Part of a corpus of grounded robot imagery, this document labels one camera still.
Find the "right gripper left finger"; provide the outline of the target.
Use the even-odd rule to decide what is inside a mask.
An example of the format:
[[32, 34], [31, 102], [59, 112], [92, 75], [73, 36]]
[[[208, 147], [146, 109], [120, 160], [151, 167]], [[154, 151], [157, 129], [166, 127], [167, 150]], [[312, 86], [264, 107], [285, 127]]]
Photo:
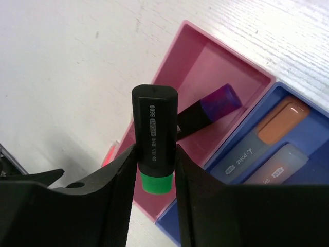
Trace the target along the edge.
[[136, 148], [66, 187], [62, 169], [1, 177], [1, 246], [125, 246]]

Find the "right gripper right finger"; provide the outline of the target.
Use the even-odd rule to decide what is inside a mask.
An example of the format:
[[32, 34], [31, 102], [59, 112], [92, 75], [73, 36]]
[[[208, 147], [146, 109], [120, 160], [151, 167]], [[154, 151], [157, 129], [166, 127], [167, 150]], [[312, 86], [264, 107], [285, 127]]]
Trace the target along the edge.
[[176, 151], [182, 246], [328, 246], [328, 186], [227, 185]]

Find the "yellow orange highlighter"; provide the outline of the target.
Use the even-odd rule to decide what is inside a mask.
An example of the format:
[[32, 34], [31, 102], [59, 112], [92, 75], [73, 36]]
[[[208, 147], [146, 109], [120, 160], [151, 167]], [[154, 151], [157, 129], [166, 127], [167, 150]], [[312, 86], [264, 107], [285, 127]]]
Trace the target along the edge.
[[253, 173], [244, 184], [282, 184], [303, 167], [308, 160], [307, 155], [293, 144], [288, 143]]

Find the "black green highlighter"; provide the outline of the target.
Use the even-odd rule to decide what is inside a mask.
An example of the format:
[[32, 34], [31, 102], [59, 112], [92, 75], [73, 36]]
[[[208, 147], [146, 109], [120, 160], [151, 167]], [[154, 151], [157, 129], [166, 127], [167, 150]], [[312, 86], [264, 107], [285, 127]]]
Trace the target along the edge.
[[170, 86], [139, 85], [132, 90], [132, 106], [142, 188], [167, 194], [176, 155], [178, 93]]

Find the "grey orange highlighter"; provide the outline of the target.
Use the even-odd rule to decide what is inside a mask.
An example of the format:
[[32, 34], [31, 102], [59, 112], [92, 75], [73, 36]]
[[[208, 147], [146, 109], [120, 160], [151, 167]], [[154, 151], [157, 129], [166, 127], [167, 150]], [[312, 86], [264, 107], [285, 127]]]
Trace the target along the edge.
[[306, 103], [285, 97], [220, 160], [211, 170], [213, 176], [226, 184], [232, 182], [309, 114]]

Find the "red white pen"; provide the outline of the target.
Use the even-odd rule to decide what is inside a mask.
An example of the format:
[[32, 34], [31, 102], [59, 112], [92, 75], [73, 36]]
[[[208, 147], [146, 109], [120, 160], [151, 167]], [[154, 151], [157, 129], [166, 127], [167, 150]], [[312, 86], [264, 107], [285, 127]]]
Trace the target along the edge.
[[116, 156], [119, 146], [120, 146], [120, 143], [117, 140], [112, 143], [112, 145], [109, 148], [109, 151], [107, 152], [107, 154], [101, 164], [101, 167], [104, 167], [107, 164], [109, 164], [110, 162], [112, 162], [112, 160]]

